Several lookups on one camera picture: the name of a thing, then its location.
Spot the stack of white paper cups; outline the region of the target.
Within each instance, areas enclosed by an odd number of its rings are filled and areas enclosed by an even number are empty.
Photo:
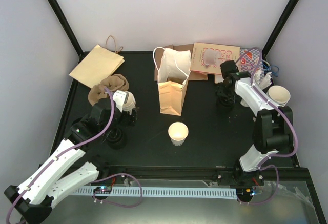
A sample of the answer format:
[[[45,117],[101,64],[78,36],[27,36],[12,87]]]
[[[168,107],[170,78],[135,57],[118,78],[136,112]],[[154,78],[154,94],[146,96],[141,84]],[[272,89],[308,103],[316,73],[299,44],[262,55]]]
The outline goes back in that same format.
[[[122,105],[122,110],[128,112],[130,115],[132,114],[132,110],[136,108],[136,101],[134,95],[129,92],[125,91],[126,97],[125,101]]]

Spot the orange paper bag white handles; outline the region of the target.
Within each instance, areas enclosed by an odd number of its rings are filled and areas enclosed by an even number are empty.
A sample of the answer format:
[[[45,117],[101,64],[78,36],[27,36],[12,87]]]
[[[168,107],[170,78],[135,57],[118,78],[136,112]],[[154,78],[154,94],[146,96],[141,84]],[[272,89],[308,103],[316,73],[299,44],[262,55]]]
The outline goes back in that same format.
[[[182,83],[174,81],[157,82],[157,85],[160,113],[181,116],[188,80]]]

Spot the single white paper cup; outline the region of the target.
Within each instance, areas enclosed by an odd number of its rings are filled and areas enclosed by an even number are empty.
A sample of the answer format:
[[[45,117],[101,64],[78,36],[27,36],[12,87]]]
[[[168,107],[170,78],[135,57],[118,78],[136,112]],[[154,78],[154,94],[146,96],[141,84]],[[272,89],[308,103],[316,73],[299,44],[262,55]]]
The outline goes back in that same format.
[[[184,123],[175,122],[169,126],[168,135],[173,145],[181,146],[189,135],[189,129]]]

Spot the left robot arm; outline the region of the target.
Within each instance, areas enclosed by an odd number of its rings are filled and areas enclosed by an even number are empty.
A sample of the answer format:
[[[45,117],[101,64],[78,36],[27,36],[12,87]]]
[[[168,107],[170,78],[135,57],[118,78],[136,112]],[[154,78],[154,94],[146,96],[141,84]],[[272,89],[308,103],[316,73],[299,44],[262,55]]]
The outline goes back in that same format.
[[[121,127],[133,126],[136,120],[135,101],[100,99],[90,114],[73,122],[57,149],[32,176],[4,191],[11,209],[16,209],[26,223],[42,223],[73,191],[112,178],[108,163],[100,156],[92,156],[74,172],[65,173],[97,142],[106,142],[112,149],[123,148],[126,139]]]

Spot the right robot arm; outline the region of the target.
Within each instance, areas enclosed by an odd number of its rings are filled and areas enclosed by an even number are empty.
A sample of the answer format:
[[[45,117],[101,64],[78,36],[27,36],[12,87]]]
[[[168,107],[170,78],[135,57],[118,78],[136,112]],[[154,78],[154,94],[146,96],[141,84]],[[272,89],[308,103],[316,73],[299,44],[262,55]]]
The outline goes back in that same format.
[[[253,144],[235,162],[232,173],[237,184],[246,185],[272,156],[296,146],[293,112],[270,99],[251,82],[250,73],[240,72],[233,60],[222,63],[220,68],[223,81],[216,91],[217,106],[231,110],[238,101],[244,100],[255,116]]]

